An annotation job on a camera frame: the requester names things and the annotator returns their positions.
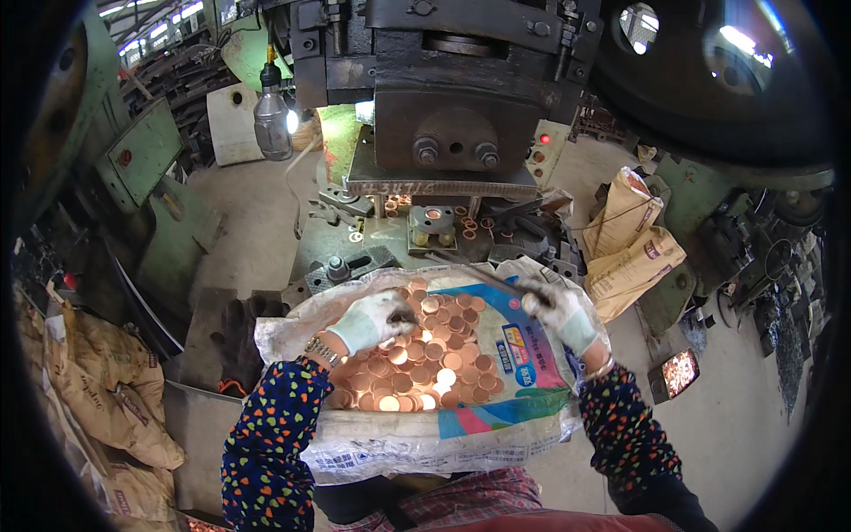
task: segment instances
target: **nut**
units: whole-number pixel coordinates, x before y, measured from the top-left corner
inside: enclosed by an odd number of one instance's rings
[[[422,137],[414,143],[414,156],[421,164],[432,165],[437,160],[437,141]]]
[[[473,155],[481,161],[485,168],[494,168],[500,163],[500,155],[496,151],[496,145],[493,142],[482,142],[473,151]]]

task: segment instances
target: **gloved hand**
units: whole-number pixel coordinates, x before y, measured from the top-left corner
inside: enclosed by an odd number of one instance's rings
[[[518,281],[517,286],[528,290],[523,296],[523,310],[557,331],[564,345],[577,357],[585,354],[599,338],[579,298],[570,290],[532,280]]]
[[[339,336],[349,353],[414,331],[414,309],[395,289],[368,295],[355,301],[339,322],[325,330]]]

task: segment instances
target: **pile of copper discs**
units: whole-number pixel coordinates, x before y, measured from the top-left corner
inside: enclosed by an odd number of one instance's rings
[[[417,412],[486,403],[505,384],[496,362],[478,346],[476,326],[485,309],[481,297],[432,294],[423,278],[399,291],[420,326],[346,359],[331,374],[335,409]]]

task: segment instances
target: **brown paper bag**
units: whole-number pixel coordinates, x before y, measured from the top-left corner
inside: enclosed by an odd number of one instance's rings
[[[589,262],[585,291],[607,323],[685,258],[685,251],[665,228],[651,226],[629,248]]]
[[[663,206],[638,174],[626,166],[620,169],[608,189],[606,207],[582,232],[591,258],[614,255],[631,246],[653,225]]]
[[[119,382],[133,382],[148,364],[151,352],[112,323],[69,309],[66,327],[72,331],[77,364],[107,390],[114,392]]]
[[[89,436],[126,449],[132,442],[133,430],[115,398],[77,364],[71,348],[74,342],[66,336],[68,318],[73,321],[73,310],[63,308],[62,316],[45,320],[44,359],[48,378]]]
[[[165,409],[163,408],[163,388],[165,377],[163,367],[159,365],[157,355],[149,352],[147,362],[142,367],[136,379],[130,386],[139,394],[145,406],[151,411],[154,419],[165,424]]]
[[[183,449],[130,386],[119,385],[114,396],[130,424],[132,443],[126,448],[142,463],[164,469],[176,469],[184,461]]]
[[[111,460],[112,475],[98,478],[111,513],[145,519],[174,520],[174,477],[171,471],[151,470]]]

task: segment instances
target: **container of copper pieces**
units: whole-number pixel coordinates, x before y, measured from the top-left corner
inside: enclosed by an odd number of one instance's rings
[[[654,403],[675,398],[700,376],[697,357],[691,347],[666,360],[647,375]]]
[[[356,353],[331,373],[332,409],[423,412],[474,406],[505,389],[494,358],[477,343],[481,297],[429,294],[420,277],[397,290],[417,313],[420,325]]]

